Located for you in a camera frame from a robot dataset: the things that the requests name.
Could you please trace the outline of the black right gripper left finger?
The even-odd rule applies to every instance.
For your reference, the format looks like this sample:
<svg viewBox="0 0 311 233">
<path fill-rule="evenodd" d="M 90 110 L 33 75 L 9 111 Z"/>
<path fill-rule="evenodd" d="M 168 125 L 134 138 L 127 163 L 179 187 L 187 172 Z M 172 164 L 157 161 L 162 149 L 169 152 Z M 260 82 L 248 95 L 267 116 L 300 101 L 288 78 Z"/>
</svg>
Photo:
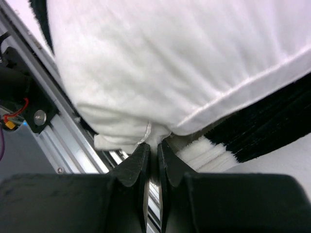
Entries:
<svg viewBox="0 0 311 233">
<path fill-rule="evenodd" d="M 106 174 L 22 174 L 0 185 L 3 233 L 144 233 L 150 147 Z"/>
</svg>

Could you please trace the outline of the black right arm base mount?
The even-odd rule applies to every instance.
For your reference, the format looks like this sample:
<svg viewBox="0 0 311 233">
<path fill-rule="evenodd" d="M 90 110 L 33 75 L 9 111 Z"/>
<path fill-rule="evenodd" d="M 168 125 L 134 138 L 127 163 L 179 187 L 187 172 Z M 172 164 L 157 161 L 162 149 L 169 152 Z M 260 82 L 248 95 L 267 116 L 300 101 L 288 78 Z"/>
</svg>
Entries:
<svg viewBox="0 0 311 233">
<path fill-rule="evenodd" d="M 0 121 L 11 131 L 17 129 L 17 120 L 22 118 L 33 133 L 41 133 L 58 113 L 51 98 L 13 47 L 0 52 L 0 100 L 9 111 L 0 117 Z"/>
</svg>

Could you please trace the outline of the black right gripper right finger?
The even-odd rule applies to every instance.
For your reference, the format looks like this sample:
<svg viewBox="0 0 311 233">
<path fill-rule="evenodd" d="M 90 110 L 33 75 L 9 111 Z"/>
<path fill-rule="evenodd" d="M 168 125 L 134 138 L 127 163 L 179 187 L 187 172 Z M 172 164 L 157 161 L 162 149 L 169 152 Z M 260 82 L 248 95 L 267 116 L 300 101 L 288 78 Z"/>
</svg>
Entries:
<svg viewBox="0 0 311 233">
<path fill-rule="evenodd" d="M 291 176 L 198 173 L 157 149 L 164 233 L 308 233 L 311 203 Z"/>
</svg>

